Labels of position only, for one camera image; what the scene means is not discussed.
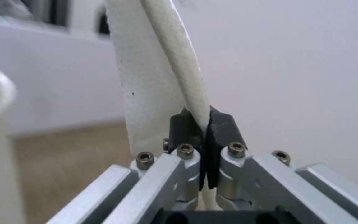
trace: white wall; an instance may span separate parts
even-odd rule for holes
[[[99,27],[99,13],[103,11],[104,0],[71,0],[68,26],[72,29],[95,32]]]
[[[178,0],[211,103],[250,150],[358,182],[358,1]]]
[[[0,68],[18,90],[8,116],[12,135],[124,120],[108,38],[0,24]]]

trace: metal linkage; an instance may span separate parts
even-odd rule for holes
[[[130,168],[138,172],[139,178],[142,178],[157,159],[153,153],[140,152],[136,159],[132,160]]]
[[[137,181],[136,172],[112,165],[52,217],[48,224],[101,223]]]
[[[358,185],[329,169],[324,164],[299,168],[296,172],[358,219]]]
[[[241,159],[246,155],[246,148],[240,142],[231,142],[226,147],[233,159]],[[219,169],[219,181],[216,191],[216,202],[224,210],[256,210],[256,202],[241,188],[238,180]]]
[[[195,210],[199,195],[200,153],[190,144],[181,144],[171,155],[179,156],[185,162],[185,174],[182,178],[186,181],[172,210]]]
[[[162,208],[169,210],[186,185],[185,163],[163,153],[103,223],[150,223]]]
[[[358,223],[273,155],[235,158],[221,151],[218,194],[236,208],[248,195],[263,210],[284,207],[301,223]],[[227,206],[217,198],[220,206]]]

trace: wooden surface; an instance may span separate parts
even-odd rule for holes
[[[112,164],[129,166],[125,124],[14,140],[28,223],[45,223]]]

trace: hex socket screw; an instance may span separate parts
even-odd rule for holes
[[[177,155],[182,159],[191,159],[193,158],[194,148],[191,144],[180,144],[177,148]]]
[[[150,152],[140,152],[136,156],[136,166],[139,169],[147,170],[154,163],[154,155]]]
[[[246,155],[246,146],[241,142],[230,142],[227,152],[233,158],[242,158]]]
[[[272,155],[278,160],[280,160],[282,163],[284,163],[286,166],[290,165],[291,157],[288,153],[281,150],[275,150],[272,152]]]

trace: white cloth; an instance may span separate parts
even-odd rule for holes
[[[169,135],[169,118],[186,106],[205,131],[209,102],[193,47],[172,2],[143,4],[154,29],[139,0],[107,0],[106,9],[131,153],[158,155]]]

